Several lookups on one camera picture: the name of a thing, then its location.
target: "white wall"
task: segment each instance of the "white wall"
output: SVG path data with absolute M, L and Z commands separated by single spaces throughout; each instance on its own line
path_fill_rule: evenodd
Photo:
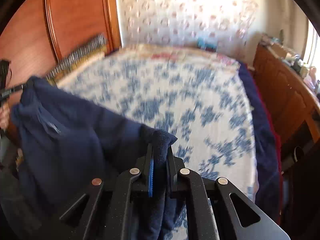
M 279 0 L 256 0 L 259 7 L 255 15 L 255 21 L 250 27 L 250 36 L 246 45 L 245 61 L 252 64 L 257 45 L 263 33 L 270 36 L 278 37 L 281 25 L 281 11 Z
M 301 57 L 303 57 L 306 38 L 308 36 L 308 19 L 301 8 L 294 3 L 293 11 L 293 30 L 292 30 L 292 44 L 291 48 L 294 49 Z

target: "blue blanket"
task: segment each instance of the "blue blanket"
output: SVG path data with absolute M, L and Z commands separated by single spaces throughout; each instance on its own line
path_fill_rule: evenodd
M 271 131 L 254 80 L 243 63 L 239 68 L 239 77 L 243 82 L 250 104 L 254 108 L 252 121 L 259 182 L 255 204 L 277 222 L 279 218 L 280 174 L 278 171 L 276 139 Z
M 166 155 L 176 137 L 115 114 L 104 107 L 32 77 L 12 121 L 21 136 L 25 161 L 19 168 L 24 195 L 38 215 L 50 216 L 94 178 L 115 179 L 154 149 L 153 198 L 138 207 L 137 239 L 158 239 L 180 212 L 165 197 Z

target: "bed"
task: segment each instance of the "bed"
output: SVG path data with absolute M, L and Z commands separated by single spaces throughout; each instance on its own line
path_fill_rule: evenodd
M 0 36 L 0 47 L 4 48 L 0 57 L 12 61 L 12 79 L 7 86 L 24 82 L 32 74 L 44 76 L 57 62 L 73 61 L 68 56 L 71 49 L 96 33 L 107 38 L 107 55 L 120 48 L 116 0 L 64 1 L 27 0 L 9 22 Z M 88 17 L 93 4 L 95 10 Z M 30 9 L 37 14 L 26 19 L 28 30 L 18 40 L 12 34 L 21 27 L 19 19 Z M 37 42 L 31 33 L 36 33 Z M 17 45 L 21 41 L 29 54 Z M 278 220 L 276 137 L 245 64 L 199 49 L 140 44 L 125 46 L 88 64 L 58 86 L 175 134 L 178 141 L 173 152 L 188 168 L 209 179 L 227 177 Z M 18 96 L 12 97 L 10 104 L 18 100 Z M 12 125 L 8 132 L 18 141 Z M 184 214 L 168 239 L 185 237 Z

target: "wooden dresser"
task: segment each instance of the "wooden dresser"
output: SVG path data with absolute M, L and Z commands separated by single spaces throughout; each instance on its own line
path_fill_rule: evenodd
M 303 79 L 262 45 L 253 66 L 255 82 L 281 137 L 282 158 L 308 141 L 320 144 L 320 103 Z

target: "window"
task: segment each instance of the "window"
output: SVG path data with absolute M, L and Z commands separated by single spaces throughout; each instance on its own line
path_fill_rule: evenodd
M 320 37 L 310 21 L 308 25 L 308 39 L 303 62 L 308 66 L 315 66 L 317 68 L 316 78 L 320 80 Z

